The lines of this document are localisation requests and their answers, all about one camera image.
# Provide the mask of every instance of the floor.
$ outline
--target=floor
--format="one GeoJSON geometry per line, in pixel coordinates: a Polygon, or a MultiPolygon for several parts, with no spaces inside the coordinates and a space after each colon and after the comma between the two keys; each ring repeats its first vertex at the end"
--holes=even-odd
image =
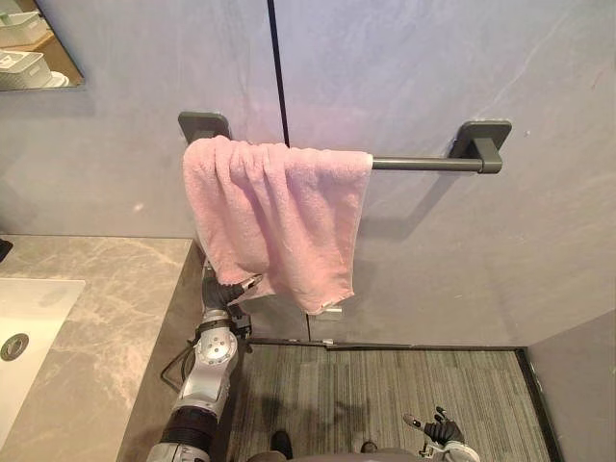
{"type": "Polygon", "coordinates": [[[255,345],[242,367],[227,460],[267,450],[286,429],[294,456],[358,451],[365,440],[417,453],[402,413],[456,419],[481,460],[550,459],[513,351],[327,351],[255,345]]]}

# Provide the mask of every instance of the towel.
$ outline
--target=towel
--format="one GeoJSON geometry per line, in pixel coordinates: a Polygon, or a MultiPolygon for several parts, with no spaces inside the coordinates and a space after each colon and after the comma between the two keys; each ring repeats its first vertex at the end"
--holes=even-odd
{"type": "Polygon", "coordinates": [[[193,142],[184,181],[220,283],[252,274],[246,297],[290,295],[309,315],[353,295],[353,253],[372,168],[364,152],[193,142]]]}

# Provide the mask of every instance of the robot finger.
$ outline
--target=robot finger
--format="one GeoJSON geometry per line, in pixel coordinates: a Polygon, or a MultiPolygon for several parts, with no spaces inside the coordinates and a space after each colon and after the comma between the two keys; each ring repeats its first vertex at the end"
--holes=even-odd
{"type": "Polygon", "coordinates": [[[412,416],[411,414],[402,415],[402,419],[404,420],[406,424],[412,426],[413,428],[418,429],[419,431],[424,431],[425,429],[424,423],[420,421],[419,419],[415,418],[414,416],[412,416]]]}
{"type": "Polygon", "coordinates": [[[447,414],[447,411],[443,409],[441,406],[436,406],[436,412],[438,412],[445,422],[449,422],[450,418],[447,414]]]}

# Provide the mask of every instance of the towel rack bracket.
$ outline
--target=towel rack bracket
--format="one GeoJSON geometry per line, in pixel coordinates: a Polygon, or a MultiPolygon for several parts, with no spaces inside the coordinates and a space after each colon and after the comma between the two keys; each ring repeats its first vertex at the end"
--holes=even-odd
{"type": "Polygon", "coordinates": [[[483,167],[478,173],[498,173],[502,168],[499,154],[511,132],[508,120],[471,120],[458,130],[451,145],[450,159],[480,159],[483,167]]]}
{"type": "Polygon", "coordinates": [[[213,138],[223,135],[231,139],[229,122],[224,115],[215,113],[192,113],[182,112],[177,117],[186,141],[191,142],[199,138],[213,138]]]}

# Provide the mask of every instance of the person's foot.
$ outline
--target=person's foot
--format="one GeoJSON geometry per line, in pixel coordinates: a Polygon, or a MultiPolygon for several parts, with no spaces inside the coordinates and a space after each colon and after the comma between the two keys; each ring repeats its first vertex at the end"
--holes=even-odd
{"type": "Polygon", "coordinates": [[[278,430],[271,435],[269,442],[270,450],[277,450],[287,458],[287,460],[293,459],[293,449],[291,447],[291,438],[285,430],[278,430]]]}
{"type": "Polygon", "coordinates": [[[362,445],[362,448],[360,449],[360,452],[363,454],[369,454],[371,452],[376,452],[376,450],[378,449],[378,447],[376,446],[376,444],[370,440],[368,440],[367,442],[365,442],[362,445]]]}

